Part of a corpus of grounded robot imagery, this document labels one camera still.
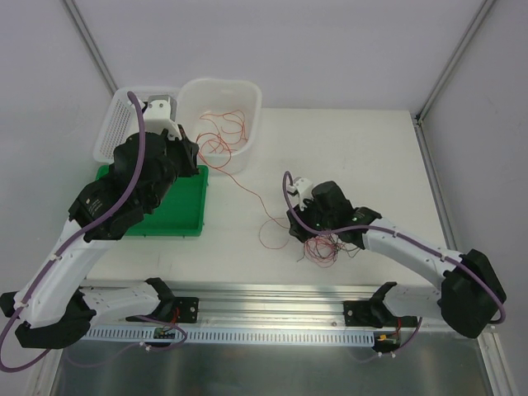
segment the white table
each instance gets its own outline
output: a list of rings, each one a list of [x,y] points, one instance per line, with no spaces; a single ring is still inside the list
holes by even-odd
[[[334,180],[354,206],[379,211],[411,233],[444,246],[411,117],[406,111],[263,109],[259,138],[247,168],[235,175],[260,194],[268,211],[284,216],[284,170],[315,184]],[[302,257],[291,238],[265,249],[258,230],[267,221],[255,196],[226,176],[210,176],[205,225],[198,238],[124,238],[92,269],[88,283],[143,281],[280,285],[409,285],[425,281],[386,257],[342,253],[330,268]],[[262,239],[280,246],[287,230],[272,222]]]

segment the white container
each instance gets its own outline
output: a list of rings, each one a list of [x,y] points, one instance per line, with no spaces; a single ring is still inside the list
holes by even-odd
[[[132,91],[141,101],[151,95],[171,95],[174,99],[180,91],[174,87],[124,87],[118,89],[108,107],[101,130],[93,149],[93,158],[99,163],[113,163],[114,149],[123,144],[131,135],[139,132],[138,117],[133,106],[128,106],[128,91]]]
[[[200,134],[210,133],[215,129],[213,124],[202,120],[202,116],[231,111],[243,112],[247,141],[242,142],[237,151],[232,152],[230,160],[229,153],[209,153],[210,150],[203,149],[201,153],[207,162],[205,165],[219,167],[230,174],[240,172],[246,167],[257,138],[262,107],[262,92],[257,85],[242,80],[199,78],[181,88],[177,105],[176,121],[183,126],[187,137],[193,142]],[[204,144],[205,141],[206,139],[200,139],[197,143]]]

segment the gray wall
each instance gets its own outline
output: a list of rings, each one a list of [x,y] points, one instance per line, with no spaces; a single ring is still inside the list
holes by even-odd
[[[482,0],[77,0],[116,83],[246,78],[264,107],[416,112]]]
[[[425,122],[460,247],[488,253],[508,294],[502,343],[528,394],[528,2],[500,0]]]
[[[111,97],[58,0],[4,4],[0,54],[3,293],[35,274],[93,175],[92,147]],[[34,354],[9,337],[2,358],[20,365]],[[0,394],[22,394],[29,374],[0,373]]]

